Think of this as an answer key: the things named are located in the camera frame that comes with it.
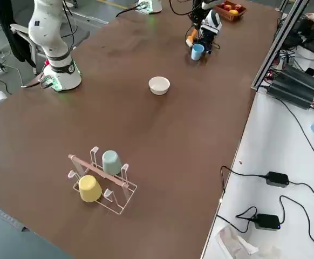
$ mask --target red basket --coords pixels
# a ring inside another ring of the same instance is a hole
[[[235,3],[230,2],[230,1],[225,1],[225,2],[224,2],[224,5],[227,5],[227,4],[228,4],[228,5],[231,5],[231,9],[234,10],[235,5],[236,5]],[[215,6],[215,10],[217,11],[217,13],[218,13],[221,17],[223,17],[223,18],[225,18],[225,19],[227,19],[227,20],[229,20],[229,21],[231,21],[231,22],[240,19],[241,16],[242,16],[245,12],[247,12],[247,9],[242,6],[240,9],[238,9],[238,14],[231,13],[231,12],[227,11],[226,9],[224,9],[224,8],[222,7],[222,5],[223,5],[223,4],[216,5],[216,6]]]

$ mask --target orange fruit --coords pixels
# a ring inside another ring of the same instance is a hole
[[[238,15],[238,11],[237,10],[230,10],[229,12],[235,14],[235,15]]]

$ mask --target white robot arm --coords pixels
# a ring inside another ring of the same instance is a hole
[[[194,43],[199,43],[204,46],[206,53],[211,53],[215,36],[219,34],[222,28],[220,17],[212,8],[221,2],[222,0],[193,1],[194,11],[189,15],[189,18],[194,24],[194,30],[186,40],[189,47],[192,47]]]
[[[29,22],[29,37],[42,47],[49,61],[43,75],[50,78],[51,87],[56,91],[75,88],[81,82],[71,49],[60,36],[63,15],[63,0],[35,0]]]

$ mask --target yellow cup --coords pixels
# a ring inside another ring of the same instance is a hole
[[[80,197],[83,201],[93,202],[102,195],[102,188],[92,175],[85,175],[79,180]]]

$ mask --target small blue cup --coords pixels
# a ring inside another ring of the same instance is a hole
[[[202,53],[204,52],[205,48],[201,44],[194,44],[192,48],[192,60],[199,60],[201,58]]]
[[[121,172],[121,161],[115,151],[108,150],[102,156],[103,171],[110,175],[117,175]]]

